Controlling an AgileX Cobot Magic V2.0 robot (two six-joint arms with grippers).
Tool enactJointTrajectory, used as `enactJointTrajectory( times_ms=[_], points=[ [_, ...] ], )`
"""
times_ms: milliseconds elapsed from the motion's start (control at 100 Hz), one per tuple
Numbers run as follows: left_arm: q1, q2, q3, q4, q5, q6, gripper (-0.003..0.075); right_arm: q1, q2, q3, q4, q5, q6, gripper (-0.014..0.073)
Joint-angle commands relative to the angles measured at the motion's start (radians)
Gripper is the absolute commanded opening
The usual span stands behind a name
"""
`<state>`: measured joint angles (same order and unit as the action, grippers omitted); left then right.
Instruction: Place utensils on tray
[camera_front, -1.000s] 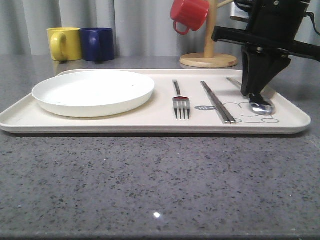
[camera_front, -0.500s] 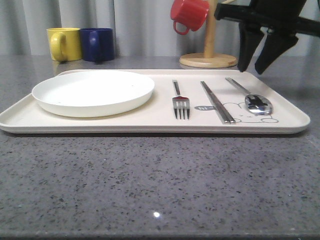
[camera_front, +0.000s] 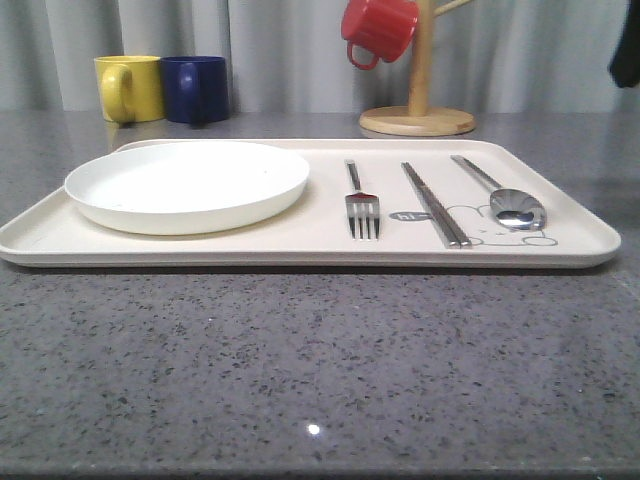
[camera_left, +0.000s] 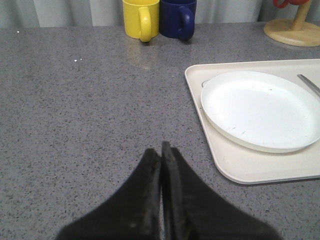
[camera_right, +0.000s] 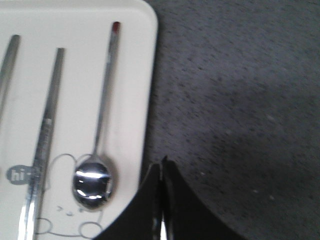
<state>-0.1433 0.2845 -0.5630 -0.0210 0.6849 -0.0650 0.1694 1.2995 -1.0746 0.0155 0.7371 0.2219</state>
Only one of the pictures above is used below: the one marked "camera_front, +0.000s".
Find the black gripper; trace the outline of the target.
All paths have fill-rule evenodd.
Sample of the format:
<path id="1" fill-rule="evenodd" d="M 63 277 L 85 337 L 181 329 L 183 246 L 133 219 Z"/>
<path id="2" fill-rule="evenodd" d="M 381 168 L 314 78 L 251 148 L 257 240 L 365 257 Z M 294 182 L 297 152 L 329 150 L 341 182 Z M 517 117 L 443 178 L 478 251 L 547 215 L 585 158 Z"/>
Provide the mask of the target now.
<path id="1" fill-rule="evenodd" d="M 619 88 L 639 86 L 639 0 L 629 2 L 622 33 L 608 71 Z"/>

